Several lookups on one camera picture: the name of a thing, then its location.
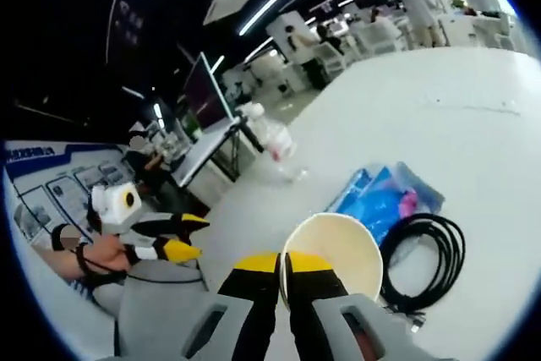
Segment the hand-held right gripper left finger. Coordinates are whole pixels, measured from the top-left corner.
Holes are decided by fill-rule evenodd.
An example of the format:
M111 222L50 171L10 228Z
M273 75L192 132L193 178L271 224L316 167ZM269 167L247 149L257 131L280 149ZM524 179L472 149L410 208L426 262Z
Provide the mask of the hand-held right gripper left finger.
M217 293L189 302L171 329L171 360L263 360L276 325L281 255L267 252L238 261Z

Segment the person's left hand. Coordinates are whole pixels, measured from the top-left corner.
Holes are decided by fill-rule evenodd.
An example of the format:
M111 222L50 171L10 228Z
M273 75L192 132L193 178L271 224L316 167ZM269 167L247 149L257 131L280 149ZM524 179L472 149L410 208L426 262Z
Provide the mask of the person's left hand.
M125 272L131 269L125 246L118 236L98 234L91 244L76 251L79 267L98 274Z

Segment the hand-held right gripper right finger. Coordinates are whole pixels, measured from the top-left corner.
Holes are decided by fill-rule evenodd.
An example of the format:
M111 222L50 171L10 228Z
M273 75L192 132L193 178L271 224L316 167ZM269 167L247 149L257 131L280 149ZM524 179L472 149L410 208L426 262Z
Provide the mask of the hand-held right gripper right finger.
M362 293L346 292L315 254L285 254L291 332L302 360L419 360L403 322Z

